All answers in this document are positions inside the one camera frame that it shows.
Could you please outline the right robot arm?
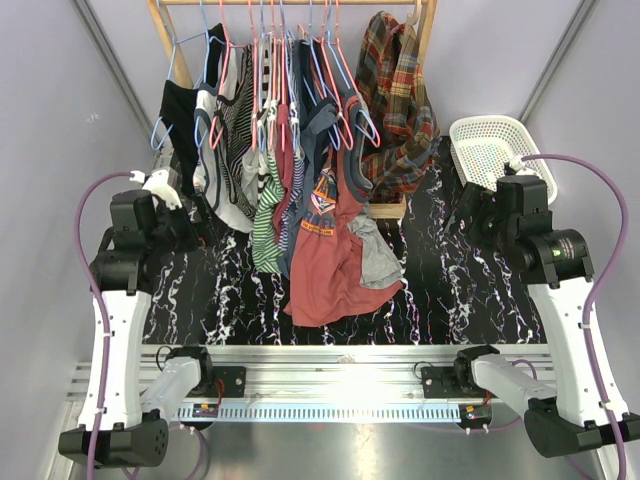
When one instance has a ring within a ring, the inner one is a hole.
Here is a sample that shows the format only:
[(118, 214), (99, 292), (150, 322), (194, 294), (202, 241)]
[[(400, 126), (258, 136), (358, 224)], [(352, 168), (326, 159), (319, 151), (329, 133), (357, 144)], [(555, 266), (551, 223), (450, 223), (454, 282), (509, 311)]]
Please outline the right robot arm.
[(504, 176), (496, 191), (469, 182), (448, 222), (472, 244), (499, 253), (526, 286), (543, 324), (556, 375), (548, 387), (490, 345), (460, 351), (453, 385), (465, 397), (488, 391), (523, 420), (546, 457), (639, 438), (639, 417), (623, 400), (595, 316), (594, 269), (584, 237), (556, 230), (547, 185), (537, 176)]

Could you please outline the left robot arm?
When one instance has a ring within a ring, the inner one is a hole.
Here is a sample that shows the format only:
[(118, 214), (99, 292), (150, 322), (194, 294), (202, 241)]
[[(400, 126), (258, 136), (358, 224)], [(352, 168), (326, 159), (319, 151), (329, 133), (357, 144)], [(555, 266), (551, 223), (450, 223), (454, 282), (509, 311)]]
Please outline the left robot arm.
[(110, 214), (112, 226), (87, 266), (95, 311), (89, 386), (78, 425), (60, 434), (58, 451), (89, 469), (156, 467), (180, 404), (215, 385), (206, 349), (187, 346), (172, 350), (152, 385), (139, 389), (142, 334), (161, 258), (204, 245), (206, 225), (191, 221), (170, 187), (116, 194)]

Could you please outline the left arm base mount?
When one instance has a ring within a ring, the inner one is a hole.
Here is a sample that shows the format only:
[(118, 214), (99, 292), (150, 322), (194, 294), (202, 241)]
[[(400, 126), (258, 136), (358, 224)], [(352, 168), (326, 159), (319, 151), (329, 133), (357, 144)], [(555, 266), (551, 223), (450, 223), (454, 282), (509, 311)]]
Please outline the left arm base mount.
[(245, 396), (247, 369), (245, 366), (215, 365), (190, 391), (189, 397), (241, 399)]

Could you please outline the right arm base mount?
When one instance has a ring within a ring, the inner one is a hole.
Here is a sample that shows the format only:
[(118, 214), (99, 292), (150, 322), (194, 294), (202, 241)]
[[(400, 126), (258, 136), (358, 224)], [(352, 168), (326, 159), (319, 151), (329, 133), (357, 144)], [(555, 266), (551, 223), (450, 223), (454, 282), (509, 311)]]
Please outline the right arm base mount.
[(419, 369), (423, 396), (426, 399), (473, 398), (464, 392), (452, 367), (423, 365)]

